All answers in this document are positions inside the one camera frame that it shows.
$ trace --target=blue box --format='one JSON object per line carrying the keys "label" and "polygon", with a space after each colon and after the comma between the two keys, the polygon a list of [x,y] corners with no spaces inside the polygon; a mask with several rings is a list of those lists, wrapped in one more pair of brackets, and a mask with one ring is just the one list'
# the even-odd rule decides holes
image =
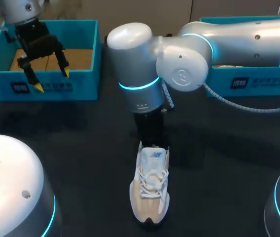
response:
{"label": "blue box", "polygon": [[[97,20],[49,20],[46,23],[50,33],[57,36],[65,49],[93,49],[91,69],[70,70],[69,78],[61,71],[35,71],[45,89],[39,92],[27,83],[23,71],[9,71],[18,42],[7,43],[0,32],[0,101],[71,101],[97,100],[101,70],[102,43]],[[11,36],[14,27],[6,25]]]}
{"label": "blue box", "polygon": [[[280,16],[203,17],[200,21],[212,24],[232,24],[273,19],[280,19]],[[246,87],[231,88],[237,80],[247,81]],[[280,95],[280,67],[211,67],[206,83],[221,96]]]}

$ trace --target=sneaker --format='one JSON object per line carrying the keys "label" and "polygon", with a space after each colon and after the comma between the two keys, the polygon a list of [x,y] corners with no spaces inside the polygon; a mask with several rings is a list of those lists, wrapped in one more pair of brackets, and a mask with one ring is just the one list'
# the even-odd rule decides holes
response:
{"label": "sneaker", "polygon": [[135,217],[146,224],[158,224],[169,208],[169,151],[139,145],[135,178],[129,195]]}

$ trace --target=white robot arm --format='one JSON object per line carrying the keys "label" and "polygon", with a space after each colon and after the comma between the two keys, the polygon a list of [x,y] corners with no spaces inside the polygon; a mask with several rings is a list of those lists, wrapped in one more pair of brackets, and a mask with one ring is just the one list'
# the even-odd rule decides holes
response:
{"label": "white robot arm", "polygon": [[63,45],[49,33],[46,24],[38,20],[43,3],[44,0],[0,0],[0,12],[7,24],[15,26],[16,37],[11,38],[7,29],[1,26],[0,29],[4,30],[8,43],[19,41],[26,56],[17,59],[18,66],[24,70],[29,84],[42,92],[31,61],[55,53],[63,76],[69,77],[69,63],[62,52]]}
{"label": "white robot arm", "polygon": [[130,23],[111,31],[107,44],[116,78],[145,146],[167,147],[161,115],[164,81],[179,91],[204,85],[219,100],[249,112],[280,112],[280,108],[237,105],[205,83],[212,65],[280,67],[280,19],[230,25],[192,22],[175,37],[154,37],[147,25]]}
{"label": "white robot arm", "polygon": [[[119,70],[118,64],[127,66],[132,63],[125,62],[117,48],[119,43],[123,46],[130,41],[138,45],[124,49],[126,58],[137,48],[150,48],[144,57],[152,58],[150,66],[156,66],[152,78],[159,76],[180,91],[192,91],[202,86],[212,65],[280,67],[280,19],[231,25],[192,22],[185,25],[176,37],[153,37],[146,25],[127,24],[113,30],[107,39],[116,71]],[[137,60],[137,64],[141,71],[145,70],[141,61]],[[116,73],[119,80],[124,77],[122,72]]]}

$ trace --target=shoe sole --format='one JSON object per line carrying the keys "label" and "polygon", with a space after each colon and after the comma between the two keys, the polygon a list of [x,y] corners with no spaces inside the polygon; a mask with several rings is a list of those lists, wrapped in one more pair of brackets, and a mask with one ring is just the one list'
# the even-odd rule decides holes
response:
{"label": "shoe sole", "polygon": [[164,208],[164,213],[163,213],[163,218],[158,222],[158,223],[154,223],[151,218],[148,218],[150,219],[148,221],[148,219],[145,221],[145,222],[142,222],[138,219],[137,215],[136,215],[136,212],[134,210],[134,206],[132,204],[132,193],[133,193],[133,186],[134,186],[134,182],[132,181],[130,186],[129,186],[129,198],[130,198],[130,204],[131,204],[131,208],[132,208],[132,212],[134,213],[134,216],[135,218],[138,220],[138,222],[145,228],[157,228],[159,226],[161,226],[162,222],[165,220],[165,216],[166,216],[166,213],[169,209],[169,204],[170,204],[170,195],[169,193],[166,193],[166,208]]}

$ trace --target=brown cardboard bottom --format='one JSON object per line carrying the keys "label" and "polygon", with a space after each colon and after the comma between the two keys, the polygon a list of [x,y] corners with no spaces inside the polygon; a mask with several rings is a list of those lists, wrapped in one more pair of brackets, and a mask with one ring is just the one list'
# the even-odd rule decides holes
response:
{"label": "brown cardboard bottom", "polygon": [[[93,50],[92,49],[66,49],[63,50],[70,70],[89,70],[91,69]],[[17,59],[24,55],[22,49],[18,49],[12,61],[10,71],[22,71],[17,65]],[[58,71],[60,70],[55,54],[38,58],[31,61],[34,71]]]}

